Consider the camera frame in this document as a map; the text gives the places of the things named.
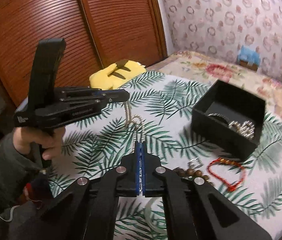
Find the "left forearm dark sleeve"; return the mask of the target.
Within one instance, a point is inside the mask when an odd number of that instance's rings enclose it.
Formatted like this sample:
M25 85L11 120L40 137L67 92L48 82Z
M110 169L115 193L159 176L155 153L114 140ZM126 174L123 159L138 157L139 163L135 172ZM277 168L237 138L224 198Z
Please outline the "left forearm dark sleeve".
M0 144L0 239L16 239L18 227L36 213L33 203L20 200L43 169L42 146L32 143L30 154L20 154L13 146L13 132Z

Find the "person left hand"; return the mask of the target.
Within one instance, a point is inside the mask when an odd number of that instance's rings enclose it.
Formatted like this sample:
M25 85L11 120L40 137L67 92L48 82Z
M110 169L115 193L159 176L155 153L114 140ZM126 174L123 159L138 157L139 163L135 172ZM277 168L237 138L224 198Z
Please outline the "person left hand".
M17 127L13 132L13 146L23 155L31 152L31 144L36 143L44 149L42 157L44 160L51 160L62 153L62 141L65 134L65 127L57 128L53 135L30 127Z

